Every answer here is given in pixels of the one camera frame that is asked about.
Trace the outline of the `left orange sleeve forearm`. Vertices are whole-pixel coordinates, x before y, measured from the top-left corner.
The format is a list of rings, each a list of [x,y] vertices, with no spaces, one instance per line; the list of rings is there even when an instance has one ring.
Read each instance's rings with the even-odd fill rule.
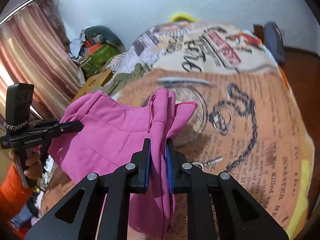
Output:
[[[0,190],[1,221],[8,221],[20,213],[30,198],[33,188],[25,188],[14,164],[11,164]]]

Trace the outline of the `left hand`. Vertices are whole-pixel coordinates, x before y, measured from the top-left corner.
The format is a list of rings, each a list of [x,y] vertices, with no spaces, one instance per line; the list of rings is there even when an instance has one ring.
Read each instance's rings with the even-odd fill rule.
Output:
[[[28,148],[27,150],[30,153],[30,155],[24,161],[24,164],[27,168],[23,170],[22,178],[37,180],[38,178],[40,178],[43,172],[43,167],[40,161],[40,154],[38,152],[38,147],[35,146],[32,148]],[[7,178],[12,181],[14,179],[17,180],[17,178],[20,177],[18,169],[16,167],[17,159],[19,158],[19,156],[13,150],[10,150],[9,158],[12,161],[12,164],[8,170]]]

